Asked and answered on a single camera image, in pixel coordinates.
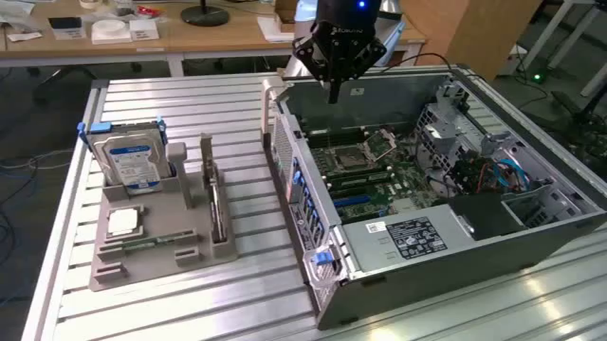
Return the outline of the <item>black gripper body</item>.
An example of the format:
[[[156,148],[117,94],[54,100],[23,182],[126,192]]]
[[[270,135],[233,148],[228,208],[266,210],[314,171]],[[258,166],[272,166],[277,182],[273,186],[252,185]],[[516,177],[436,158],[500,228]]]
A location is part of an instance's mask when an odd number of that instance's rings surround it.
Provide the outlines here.
[[[356,79],[378,59],[377,1],[318,1],[312,44],[320,58],[309,69],[317,80]]]

